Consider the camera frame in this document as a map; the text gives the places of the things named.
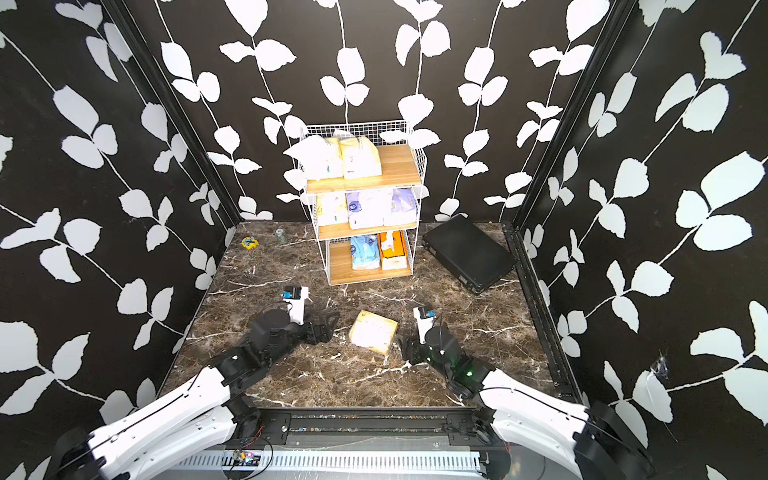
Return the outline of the purple tissue pack front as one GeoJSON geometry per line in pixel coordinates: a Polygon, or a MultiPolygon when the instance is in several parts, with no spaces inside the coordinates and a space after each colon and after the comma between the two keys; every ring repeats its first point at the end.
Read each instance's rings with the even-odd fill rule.
{"type": "Polygon", "coordinates": [[[390,205],[390,189],[369,189],[346,193],[348,223],[353,230],[380,227],[390,205]]]}

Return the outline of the purple tissue pack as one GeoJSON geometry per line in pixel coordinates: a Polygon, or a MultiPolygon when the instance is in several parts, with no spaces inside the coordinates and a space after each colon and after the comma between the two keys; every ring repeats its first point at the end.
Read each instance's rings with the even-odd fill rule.
{"type": "Polygon", "coordinates": [[[390,205],[390,189],[369,189],[346,193],[348,223],[353,230],[380,227],[390,205]]]}
{"type": "Polygon", "coordinates": [[[385,208],[383,222],[385,226],[397,226],[415,223],[418,219],[418,202],[411,188],[392,190],[390,205],[385,208]]]}

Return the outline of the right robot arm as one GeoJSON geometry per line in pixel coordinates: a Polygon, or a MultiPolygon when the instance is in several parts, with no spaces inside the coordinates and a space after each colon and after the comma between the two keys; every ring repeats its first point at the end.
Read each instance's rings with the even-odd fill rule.
{"type": "Polygon", "coordinates": [[[481,442],[525,447],[580,479],[649,479],[647,448],[610,407],[569,403],[472,356],[445,327],[396,337],[404,361],[427,364],[459,399],[477,405],[470,431],[481,442]]]}

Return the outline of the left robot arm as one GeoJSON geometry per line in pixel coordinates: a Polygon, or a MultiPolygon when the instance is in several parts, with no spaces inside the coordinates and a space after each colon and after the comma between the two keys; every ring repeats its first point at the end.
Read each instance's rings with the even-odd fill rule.
{"type": "Polygon", "coordinates": [[[339,317],[326,309],[296,323],[286,307],[252,316],[249,332],[186,383],[113,423],[62,435],[45,478],[152,479],[235,433],[254,439],[261,413],[247,390],[297,346],[329,342],[339,317]]]}

